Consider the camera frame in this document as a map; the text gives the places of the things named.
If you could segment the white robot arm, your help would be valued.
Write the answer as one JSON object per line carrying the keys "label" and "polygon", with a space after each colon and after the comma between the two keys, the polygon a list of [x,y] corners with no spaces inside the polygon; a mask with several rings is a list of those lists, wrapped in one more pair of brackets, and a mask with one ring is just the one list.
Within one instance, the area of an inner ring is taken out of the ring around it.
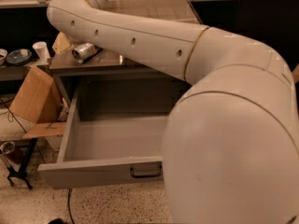
{"label": "white robot arm", "polygon": [[272,48],[198,23],[108,12],[106,0],[51,0],[50,23],[184,80],[163,139],[177,224],[298,224],[298,111],[292,73]]}

